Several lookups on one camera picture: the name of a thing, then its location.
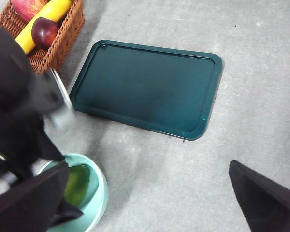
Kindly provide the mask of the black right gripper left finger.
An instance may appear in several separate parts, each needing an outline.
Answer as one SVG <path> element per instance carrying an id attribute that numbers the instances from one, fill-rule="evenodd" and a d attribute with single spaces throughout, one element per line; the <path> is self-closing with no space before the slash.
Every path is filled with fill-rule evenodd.
<path id="1" fill-rule="evenodd" d="M 53 224 L 69 170 L 62 161 L 0 195 L 0 232 L 45 232 Z"/>

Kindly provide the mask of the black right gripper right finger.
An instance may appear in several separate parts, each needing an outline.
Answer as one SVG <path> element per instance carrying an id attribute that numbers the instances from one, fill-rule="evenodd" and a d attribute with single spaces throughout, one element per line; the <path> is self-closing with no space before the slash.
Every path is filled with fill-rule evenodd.
<path id="1" fill-rule="evenodd" d="M 290 232 L 290 189 L 236 160 L 229 177 L 252 232 Z"/>

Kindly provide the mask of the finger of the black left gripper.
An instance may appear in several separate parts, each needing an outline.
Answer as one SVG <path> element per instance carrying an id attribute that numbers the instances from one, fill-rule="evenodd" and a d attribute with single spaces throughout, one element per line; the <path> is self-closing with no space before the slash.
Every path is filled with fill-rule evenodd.
<path id="1" fill-rule="evenodd" d="M 37 149 L 39 157 L 46 160 L 62 161 L 64 156 L 53 144 L 44 129 L 37 131 Z"/>
<path id="2" fill-rule="evenodd" d="M 71 220 L 78 219 L 83 212 L 77 207 L 69 204 L 66 200 L 62 200 L 53 215 L 53 224 L 62 224 Z"/>

